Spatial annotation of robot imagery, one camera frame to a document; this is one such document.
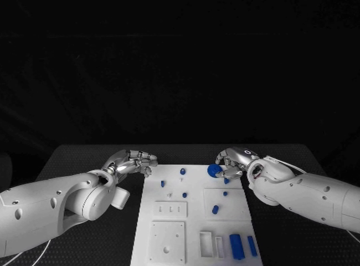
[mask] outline metal robot hand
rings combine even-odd
[[[118,179],[118,183],[125,179],[128,173],[143,173],[145,177],[151,175],[150,166],[157,166],[157,156],[132,150],[121,150],[108,159],[102,170]]]
[[[216,177],[223,177],[228,179],[239,179],[243,175],[243,171],[248,171],[252,162],[256,159],[259,159],[259,156],[249,149],[240,149],[238,147],[232,147],[219,153],[216,158],[217,165],[222,159],[225,160],[225,165],[228,167],[228,170],[216,173]]]

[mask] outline table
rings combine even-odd
[[[269,155],[307,172],[325,175],[311,151],[301,144],[63,145],[56,149],[37,181],[98,169],[121,149],[153,153],[161,164],[209,165],[215,163],[217,153],[232,146],[248,147],[261,156]],[[282,206],[264,204],[248,188],[246,177],[242,183],[264,265],[359,266],[360,244],[348,233],[310,221]],[[131,193],[124,210],[111,206],[96,221],[72,227],[52,239],[37,265],[130,265],[143,186],[143,175],[128,175],[121,183]],[[45,246],[24,252],[10,265],[30,266]],[[1,258],[0,265],[11,257]]]

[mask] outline blue block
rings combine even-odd
[[[258,253],[256,253],[256,248],[255,248],[253,237],[252,236],[248,236],[248,241],[249,241],[249,245],[251,245],[252,256],[256,257]]]
[[[232,250],[233,250],[233,259],[238,259],[238,260],[245,259],[240,235],[238,234],[230,235],[230,244],[232,244]]]
[[[217,207],[217,205],[215,205],[215,207],[213,207],[213,214],[217,214],[217,210],[219,210],[219,207]]]
[[[216,173],[222,172],[223,169],[217,164],[209,165],[207,174],[210,177],[216,177]]]

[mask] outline black table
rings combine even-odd
[[[325,175],[301,144],[63,145],[56,149],[37,181],[98,169],[121,149],[153,153],[160,164],[209,165],[215,163],[217,153],[232,146],[248,147],[261,156],[269,155],[307,172]],[[360,265],[360,244],[348,233],[310,221],[281,206],[264,204],[248,188],[246,177],[242,183],[264,265]],[[52,240],[37,265],[130,265],[144,176],[140,173],[128,175],[121,187],[131,193],[124,210],[111,206],[96,221],[72,227]],[[45,246],[24,252],[10,265],[32,266]],[[0,259],[0,265],[11,257]]]

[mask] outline robotic hand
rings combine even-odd
[[[272,157],[259,158],[249,149],[223,150],[226,171],[216,177],[238,179],[248,172],[249,188],[268,205],[282,205],[305,218],[360,233],[360,188],[325,176],[302,171]],[[302,175],[295,175],[291,166]]]
[[[122,209],[130,192],[117,184],[128,173],[148,177],[157,157],[122,150],[101,170],[17,186],[0,193],[0,258],[60,236],[72,226],[96,220],[109,205]]]

